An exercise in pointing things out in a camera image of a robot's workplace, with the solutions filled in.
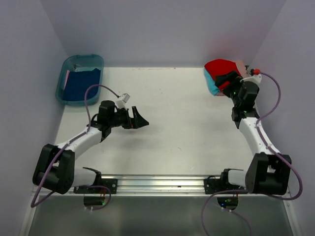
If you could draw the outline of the red t shirt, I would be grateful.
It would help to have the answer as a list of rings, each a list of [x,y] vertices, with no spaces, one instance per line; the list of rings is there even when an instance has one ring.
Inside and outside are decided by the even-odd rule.
[[[237,64],[234,61],[215,59],[204,65],[206,84],[212,95],[218,95],[231,84],[231,81],[222,81],[221,79],[222,76],[225,76],[230,72],[236,72],[238,76],[241,76],[241,73],[237,68]]]

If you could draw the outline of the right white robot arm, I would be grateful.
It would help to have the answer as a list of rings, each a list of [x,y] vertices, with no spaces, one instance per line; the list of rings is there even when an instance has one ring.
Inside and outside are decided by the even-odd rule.
[[[290,175],[291,158],[276,156],[277,149],[270,150],[272,143],[260,124],[255,99],[259,93],[261,75],[242,78],[236,71],[215,78],[215,85],[233,102],[232,120],[245,137],[253,159],[247,170],[224,169],[219,179],[221,191],[230,193],[237,187],[249,193],[284,195]]]

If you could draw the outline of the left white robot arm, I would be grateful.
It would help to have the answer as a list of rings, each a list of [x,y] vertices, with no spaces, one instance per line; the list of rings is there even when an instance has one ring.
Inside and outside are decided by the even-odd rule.
[[[115,127],[138,129],[149,125],[132,107],[133,116],[128,109],[118,108],[115,102],[102,101],[98,113],[87,127],[67,142],[45,145],[40,153],[32,182],[52,192],[65,194],[72,187],[82,187],[91,193],[101,190],[101,172],[92,168],[75,168],[75,160],[94,145],[104,141]]]

